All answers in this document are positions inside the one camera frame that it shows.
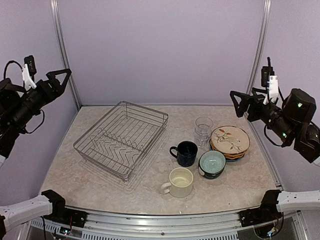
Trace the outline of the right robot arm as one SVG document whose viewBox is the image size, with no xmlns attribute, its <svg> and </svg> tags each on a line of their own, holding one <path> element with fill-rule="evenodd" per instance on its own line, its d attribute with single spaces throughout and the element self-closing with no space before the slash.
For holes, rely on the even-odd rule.
<svg viewBox="0 0 320 240">
<path fill-rule="evenodd" d="M 316 101 L 299 88 L 293 88 L 278 107 L 275 103 L 263 103 L 265 90 L 254 89 L 252 95 L 232 90 L 230 98 L 237 117 L 248 114 L 249 122 L 261 120 L 264 130 L 273 131 L 281 140 L 280 147 L 293 146 L 309 163 L 320 164 L 320 129 L 313 123 Z M 243 225 L 254 221 L 266 222 L 283 216 L 286 211 L 312 210 L 320 207 L 318 190 L 289 192 L 267 190 L 260 206 L 239 212 Z"/>
</svg>

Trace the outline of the clear glass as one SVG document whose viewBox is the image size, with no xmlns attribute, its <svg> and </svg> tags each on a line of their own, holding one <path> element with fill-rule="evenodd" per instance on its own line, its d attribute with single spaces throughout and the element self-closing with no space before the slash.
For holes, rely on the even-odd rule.
<svg viewBox="0 0 320 240">
<path fill-rule="evenodd" d="M 209 136 L 207 134 L 198 134 L 194 135 L 194 142 L 199 148 L 204 148 L 208 144 Z"/>
<path fill-rule="evenodd" d="M 203 138 L 208 138 L 213 125 L 214 123 L 209 117 L 200 116 L 195 120 L 195 134 Z"/>
</svg>

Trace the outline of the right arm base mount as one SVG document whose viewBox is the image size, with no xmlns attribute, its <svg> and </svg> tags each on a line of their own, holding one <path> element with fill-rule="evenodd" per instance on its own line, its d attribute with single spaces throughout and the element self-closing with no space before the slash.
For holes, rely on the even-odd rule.
<svg viewBox="0 0 320 240">
<path fill-rule="evenodd" d="M 260 206 L 248 208 L 238 213 L 241 226 L 248 227 L 266 222 L 274 221 L 283 216 L 282 212 L 277 209 L 278 196 L 280 190 L 268 190 L 264 194 Z"/>
</svg>

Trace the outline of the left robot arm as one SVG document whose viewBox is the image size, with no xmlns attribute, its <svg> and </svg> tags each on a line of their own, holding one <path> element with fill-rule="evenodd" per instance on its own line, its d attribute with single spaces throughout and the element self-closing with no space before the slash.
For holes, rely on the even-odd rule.
<svg viewBox="0 0 320 240">
<path fill-rule="evenodd" d="M 0 82 L 0 155 L 8 159 L 17 138 L 27 134 L 27 123 L 43 113 L 45 105 L 59 98 L 66 89 L 72 71 L 51 71 L 47 80 L 32 82 L 27 90 L 12 84 L 10 78 Z M 45 190 L 35 198 L 0 208 L 0 236 L 37 217 L 54 217 L 63 223 L 70 218 L 65 199 L 53 190 Z"/>
</svg>

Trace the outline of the dark blue mug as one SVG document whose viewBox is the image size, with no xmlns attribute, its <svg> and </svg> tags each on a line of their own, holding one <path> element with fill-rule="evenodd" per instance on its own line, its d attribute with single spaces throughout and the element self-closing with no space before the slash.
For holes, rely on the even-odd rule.
<svg viewBox="0 0 320 240">
<path fill-rule="evenodd" d="M 192 141 L 182 141 L 178 146 L 171 146 L 169 152 L 180 166 L 190 167 L 196 160 L 198 147 Z"/>
</svg>

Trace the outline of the cream bird pattern plate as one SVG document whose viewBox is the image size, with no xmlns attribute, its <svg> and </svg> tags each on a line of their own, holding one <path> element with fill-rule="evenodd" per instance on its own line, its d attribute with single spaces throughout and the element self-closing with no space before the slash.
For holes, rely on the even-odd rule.
<svg viewBox="0 0 320 240">
<path fill-rule="evenodd" d="M 248 150 L 250 146 L 248 134 L 243 129 L 232 125 L 224 125 L 214 129 L 210 140 L 221 151 L 228 151 L 231 145 L 239 148 L 239 150 L 231 150 L 232 153 Z"/>
</svg>

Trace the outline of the white ceramic mug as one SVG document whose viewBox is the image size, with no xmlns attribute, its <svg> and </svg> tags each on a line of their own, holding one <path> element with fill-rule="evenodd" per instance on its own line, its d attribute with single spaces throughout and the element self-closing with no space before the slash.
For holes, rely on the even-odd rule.
<svg viewBox="0 0 320 240">
<path fill-rule="evenodd" d="M 185 167 L 177 167 L 169 174 L 169 182 L 160 187 L 161 194 L 171 194 L 175 198 L 187 197 L 193 189 L 194 175 Z"/>
</svg>

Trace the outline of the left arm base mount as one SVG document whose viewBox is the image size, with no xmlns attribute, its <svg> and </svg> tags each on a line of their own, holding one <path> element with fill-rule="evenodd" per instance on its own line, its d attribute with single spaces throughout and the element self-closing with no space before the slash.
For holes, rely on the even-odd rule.
<svg viewBox="0 0 320 240">
<path fill-rule="evenodd" d="M 66 200 L 51 189 L 42 191 L 41 195 L 45 196 L 52 206 L 51 213 L 45 215 L 45 219 L 70 227 L 84 228 L 87 212 L 66 207 Z"/>
</svg>

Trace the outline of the blue dotted plate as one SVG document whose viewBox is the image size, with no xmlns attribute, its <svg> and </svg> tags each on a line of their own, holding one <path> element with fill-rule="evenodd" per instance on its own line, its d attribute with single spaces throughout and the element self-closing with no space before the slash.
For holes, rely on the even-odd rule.
<svg viewBox="0 0 320 240">
<path fill-rule="evenodd" d="M 237 162 L 241 158 L 243 158 L 245 155 L 244 154 L 238 154 L 238 155 L 227 155 L 225 154 L 225 160 L 227 163 L 232 163 L 232 162 Z"/>
</svg>

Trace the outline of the navy white bowl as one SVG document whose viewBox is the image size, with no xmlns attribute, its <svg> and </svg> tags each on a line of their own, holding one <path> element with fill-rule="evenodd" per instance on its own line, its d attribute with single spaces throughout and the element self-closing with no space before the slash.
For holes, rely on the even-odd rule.
<svg viewBox="0 0 320 240">
<path fill-rule="evenodd" d="M 224 171 L 226 163 L 218 160 L 204 160 L 198 163 L 199 174 L 206 179 L 216 179 Z"/>
</svg>

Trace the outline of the yellow dotted plate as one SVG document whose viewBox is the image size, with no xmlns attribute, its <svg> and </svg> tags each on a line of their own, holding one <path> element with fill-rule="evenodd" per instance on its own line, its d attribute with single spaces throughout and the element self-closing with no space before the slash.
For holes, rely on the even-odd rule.
<svg viewBox="0 0 320 240">
<path fill-rule="evenodd" d="M 228 160 L 230 162 L 237 161 L 237 160 L 243 158 L 247 152 L 247 150 L 238 151 L 239 148 L 237 146 L 234 146 L 233 144 L 230 146 L 230 149 L 228 151 L 227 150 L 225 150 L 225 151 L 218 150 L 213 144 L 211 144 L 210 147 L 212 150 L 222 153 L 224 155 L 224 157 L 226 158 L 226 160 Z"/>
<path fill-rule="evenodd" d="M 239 153 L 225 153 L 225 152 L 222 152 L 221 150 L 218 150 L 214 144 L 212 143 L 212 141 L 210 140 L 210 147 L 212 148 L 212 150 L 214 151 L 218 151 L 218 152 L 221 152 L 223 155 L 241 155 L 241 154 L 246 154 L 246 151 L 242 151 L 242 152 L 239 152 Z"/>
</svg>

